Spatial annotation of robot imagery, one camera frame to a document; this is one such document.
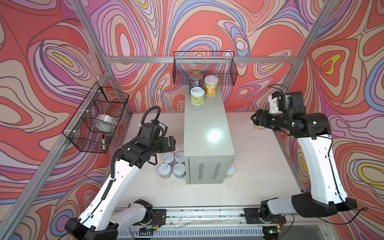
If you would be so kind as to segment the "green label can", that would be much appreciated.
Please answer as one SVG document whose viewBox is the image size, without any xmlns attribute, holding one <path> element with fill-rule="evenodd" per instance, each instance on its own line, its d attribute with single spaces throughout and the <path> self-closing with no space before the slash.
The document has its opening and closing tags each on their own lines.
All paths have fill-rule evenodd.
<svg viewBox="0 0 384 240">
<path fill-rule="evenodd" d="M 202 105 L 205 99 L 205 90 L 200 87 L 194 87 L 190 90 L 191 103 L 195 106 Z"/>
</svg>

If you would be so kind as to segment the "orange peach can large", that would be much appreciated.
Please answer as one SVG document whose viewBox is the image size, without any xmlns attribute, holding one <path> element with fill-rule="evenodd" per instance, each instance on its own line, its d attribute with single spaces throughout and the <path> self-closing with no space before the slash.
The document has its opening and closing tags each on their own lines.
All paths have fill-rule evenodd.
<svg viewBox="0 0 384 240">
<path fill-rule="evenodd" d="M 204 79 L 204 89 L 205 95 L 208 97 L 213 97 L 217 93 L 219 79 L 214 75 L 206 76 Z"/>
</svg>

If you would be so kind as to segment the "dark blue tomato can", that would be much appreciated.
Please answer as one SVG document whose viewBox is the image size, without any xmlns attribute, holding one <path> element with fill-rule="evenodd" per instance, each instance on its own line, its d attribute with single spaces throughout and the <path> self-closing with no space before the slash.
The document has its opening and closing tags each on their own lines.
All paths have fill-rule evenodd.
<svg viewBox="0 0 384 240">
<path fill-rule="evenodd" d="M 203 75 L 200 72 L 192 72 L 189 74 L 188 80 L 189 89 L 203 86 Z"/>
</svg>

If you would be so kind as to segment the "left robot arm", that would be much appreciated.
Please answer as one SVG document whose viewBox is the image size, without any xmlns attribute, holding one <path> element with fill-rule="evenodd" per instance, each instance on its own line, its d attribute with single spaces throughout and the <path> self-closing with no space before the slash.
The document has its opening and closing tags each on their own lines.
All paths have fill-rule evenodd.
<svg viewBox="0 0 384 240">
<path fill-rule="evenodd" d="M 158 161 L 150 160 L 158 154 L 173 152 L 176 141 L 167 136 L 168 127 L 159 121 L 161 108 L 148 109 L 140 123 L 138 134 L 118 148 L 111 159 L 108 179 L 91 202 L 77 218 L 70 218 L 65 230 L 76 240 L 115 240 L 121 230 L 138 225 L 152 225 L 154 229 L 164 221 L 153 214 L 153 206 L 145 200 L 135 201 L 127 210 L 113 212 L 129 183 L 143 167 Z"/>
</svg>

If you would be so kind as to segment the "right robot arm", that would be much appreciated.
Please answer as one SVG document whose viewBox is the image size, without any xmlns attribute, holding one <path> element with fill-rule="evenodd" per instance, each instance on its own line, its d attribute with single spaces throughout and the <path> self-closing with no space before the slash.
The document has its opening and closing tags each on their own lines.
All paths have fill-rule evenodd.
<svg viewBox="0 0 384 240">
<path fill-rule="evenodd" d="M 267 221 L 278 215 L 322 218 L 356 210 L 341 182 L 334 154 L 331 126 L 323 113 L 308 114 L 302 92 L 274 92 L 268 98 L 269 109 L 257 110 L 251 120 L 255 126 L 286 133 L 297 139 L 308 173 L 311 190 L 287 198 L 263 201 L 259 216 Z"/>
</svg>

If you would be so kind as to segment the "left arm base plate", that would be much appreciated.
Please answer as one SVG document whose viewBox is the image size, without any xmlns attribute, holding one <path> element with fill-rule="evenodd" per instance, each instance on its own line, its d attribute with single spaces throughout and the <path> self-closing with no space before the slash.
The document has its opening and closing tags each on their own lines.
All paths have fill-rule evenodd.
<svg viewBox="0 0 384 240">
<path fill-rule="evenodd" d="M 152 209 L 149 218 L 145 217 L 141 222 L 133 224 L 133 226 L 162 226 L 166 223 L 167 210 L 166 209 Z"/>
</svg>

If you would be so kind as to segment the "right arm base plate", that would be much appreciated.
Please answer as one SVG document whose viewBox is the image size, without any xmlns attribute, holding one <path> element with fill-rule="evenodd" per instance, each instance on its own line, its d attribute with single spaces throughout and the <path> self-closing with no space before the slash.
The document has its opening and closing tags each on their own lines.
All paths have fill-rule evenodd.
<svg viewBox="0 0 384 240">
<path fill-rule="evenodd" d="M 287 222 L 284 215 L 266 214 L 260 208 L 244 208 L 243 210 L 241 217 L 246 219 L 247 224 L 284 225 Z"/>
</svg>

